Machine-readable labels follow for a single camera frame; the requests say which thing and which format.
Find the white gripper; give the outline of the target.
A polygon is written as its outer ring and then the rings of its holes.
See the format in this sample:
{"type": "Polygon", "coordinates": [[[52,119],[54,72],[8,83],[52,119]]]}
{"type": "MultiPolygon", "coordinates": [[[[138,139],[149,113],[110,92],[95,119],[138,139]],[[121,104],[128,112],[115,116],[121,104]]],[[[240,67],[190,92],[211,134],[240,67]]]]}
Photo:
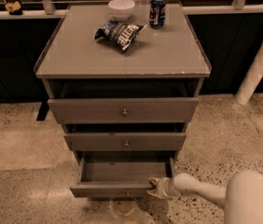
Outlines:
{"type": "Polygon", "coordinates": [[[177,195],[173,180],[169,177],[150,177],[149,182],[156,187],[155,189],[149,189],[147,191],[147,194],[153,197],[169,200],[177,195]]]}

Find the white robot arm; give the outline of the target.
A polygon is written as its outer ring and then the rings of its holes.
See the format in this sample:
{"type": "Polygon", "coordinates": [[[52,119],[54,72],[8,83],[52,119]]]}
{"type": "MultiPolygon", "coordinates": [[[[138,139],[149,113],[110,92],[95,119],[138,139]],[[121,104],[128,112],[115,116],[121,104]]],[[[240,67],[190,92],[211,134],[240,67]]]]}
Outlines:
{"type": "Polygon", "coordinates": [[[201,182],[192,175],[150,177],[153,189],[147,193],[168,200],[181,195],[197,195],[224,210],[224,224],[263,224],[263,175],[243,170],[225,187],[201,182]]]}

